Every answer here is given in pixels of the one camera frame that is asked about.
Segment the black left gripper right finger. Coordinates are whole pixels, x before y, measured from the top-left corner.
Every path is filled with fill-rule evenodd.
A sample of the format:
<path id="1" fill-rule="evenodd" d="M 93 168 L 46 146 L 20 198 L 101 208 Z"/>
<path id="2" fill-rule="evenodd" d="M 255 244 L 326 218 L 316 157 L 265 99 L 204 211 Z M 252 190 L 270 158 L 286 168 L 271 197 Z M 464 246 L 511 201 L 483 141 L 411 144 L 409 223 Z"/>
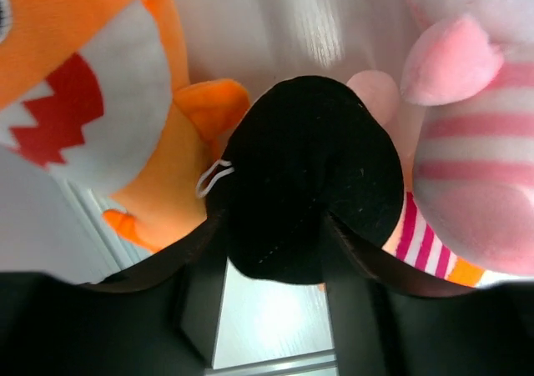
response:
<path id="1" fill-rule="evenodd" d="M 532 283 L 474 289 L 447 282 L 330 214 L 320 242 L 339 374 L 532 374 Z"/>

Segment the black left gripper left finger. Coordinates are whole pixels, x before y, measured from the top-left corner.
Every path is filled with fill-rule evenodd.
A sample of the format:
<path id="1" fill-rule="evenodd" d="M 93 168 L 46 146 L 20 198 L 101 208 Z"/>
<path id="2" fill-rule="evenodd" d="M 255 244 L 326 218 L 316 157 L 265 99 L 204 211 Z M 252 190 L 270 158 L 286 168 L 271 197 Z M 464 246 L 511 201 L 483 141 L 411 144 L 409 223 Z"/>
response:
<path id="1" fill-rule="evenodd" d="M 203 375 L 224 284 L 225 213 L 101 283 L 1 276 L 4 375 Z"/>

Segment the black-haired boy doll plush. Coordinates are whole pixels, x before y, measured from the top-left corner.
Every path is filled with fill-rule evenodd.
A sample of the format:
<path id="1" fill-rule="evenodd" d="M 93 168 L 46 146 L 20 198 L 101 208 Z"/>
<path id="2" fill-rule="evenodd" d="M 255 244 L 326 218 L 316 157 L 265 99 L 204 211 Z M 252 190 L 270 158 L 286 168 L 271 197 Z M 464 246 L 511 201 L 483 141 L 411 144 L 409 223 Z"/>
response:
<path id="1" fill-rule="evenodd" d="M 480 282 L 481 269 L 439 240 L 406 189 L 385 130 L 398 106 L 395 81 L 380 71 L 348 83 L 291 78 L 254 102 L 197 184 L 209 213 L 226 213 L 229 259 L 242 274 L 320 283 L 319 228 L 330 215 L 388 261 Z"/>

